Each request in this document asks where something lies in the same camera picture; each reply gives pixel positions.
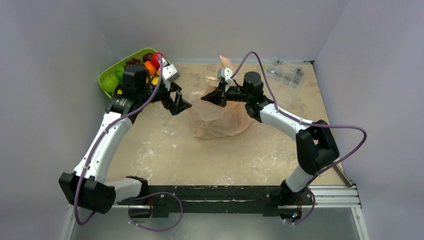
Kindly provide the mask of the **translucent orange plastic bag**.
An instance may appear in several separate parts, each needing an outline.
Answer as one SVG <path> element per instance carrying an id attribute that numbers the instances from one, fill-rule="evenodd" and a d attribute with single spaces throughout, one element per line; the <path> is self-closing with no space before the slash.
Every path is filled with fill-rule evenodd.
<path id="1" fill-rule="evenodd" d="M 226 107 L 214 105 L 201 97 L 211 93 L 218 86 L 218 78 L 207 76 L 206 87 L 193 91 L 188 96 L 192 107 L 188 110 L 192 135 L 199 139 L 214 139 L 236 136 L 248 129 L 254 122 L 245 112 L 245 104 L 229 101 Z"/>

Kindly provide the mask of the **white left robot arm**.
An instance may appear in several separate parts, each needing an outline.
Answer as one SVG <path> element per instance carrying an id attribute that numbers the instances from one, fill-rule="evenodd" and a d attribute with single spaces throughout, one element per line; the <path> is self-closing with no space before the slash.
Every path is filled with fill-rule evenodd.
<path id="1" fill-rule="evenodd" d="M 83 159 L 71 173 L 64 172 L 59 178 L 59 185 L 74 212 L 86 209 L 105 214 L 126 199 L 138 205 L 148 201 L 145 179 L 129 176 L 106 182 L 106 178 L 123 137 L 143 108 L 149 103 L 161 102 L 172 115 L 177 115 L 192 106 L 183 99 L 182 89 L 175 83 L 180 77 L 176 67 L 166 64 L 159 73 L 161 80 L 153 79 L 140 65 L 124 70 L 122 84 L 109 99 L 100 128 Z"/>

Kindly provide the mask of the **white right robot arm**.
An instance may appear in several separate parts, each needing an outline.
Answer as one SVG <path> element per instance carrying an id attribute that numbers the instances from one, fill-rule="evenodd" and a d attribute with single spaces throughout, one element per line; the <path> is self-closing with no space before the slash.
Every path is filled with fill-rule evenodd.
<path id="1" fill-rule="evenodd" d="M 257 72 L 246 73 L 242 85 L 231 85 L 229 81 L 228 77 L 222 78 L 218 87 L 201 99 L 222 108 L 228 102 L 243 102 L 252 119 L 276 128 L 295 141 L 298 166 L 282 182 L 280 191 L 284 202 L 294 203 L 312 178 L 340 156 L 328 124 L 324 120 L 301 120 L 283 110 L 264 94 L 264 83 Z"/>

